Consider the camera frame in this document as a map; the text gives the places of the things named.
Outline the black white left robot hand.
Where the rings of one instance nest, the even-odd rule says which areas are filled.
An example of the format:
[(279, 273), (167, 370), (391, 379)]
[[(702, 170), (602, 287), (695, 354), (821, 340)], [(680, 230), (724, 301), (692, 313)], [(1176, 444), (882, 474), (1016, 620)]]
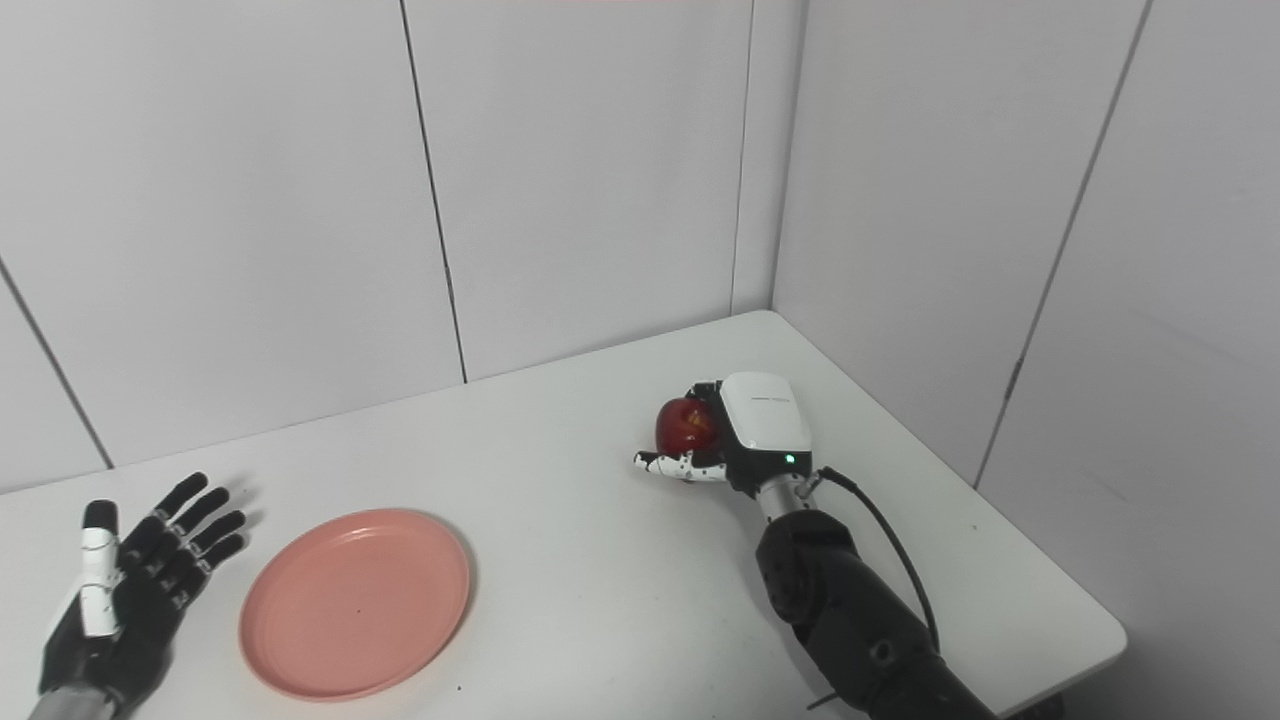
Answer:
[(88, 701), (120, 719), (159, 687), (189, 606), (247, 541), (230, 491), (196, 471), (128, 533), (118, 506), (96, 498), (82, 516), (74, 593), (45, 642), (38, 701)]

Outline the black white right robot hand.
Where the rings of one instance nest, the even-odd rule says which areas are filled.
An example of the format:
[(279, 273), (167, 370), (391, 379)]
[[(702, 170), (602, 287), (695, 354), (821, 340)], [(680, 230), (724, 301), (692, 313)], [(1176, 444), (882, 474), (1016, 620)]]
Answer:
[(655, 419), (655, 448), (640, 450), (640, 470), (686, 484), (727, 483), (753, 498), (814, 473), (812, 432), (790, 382), (736, 372), (700, 382), (667, 401)]

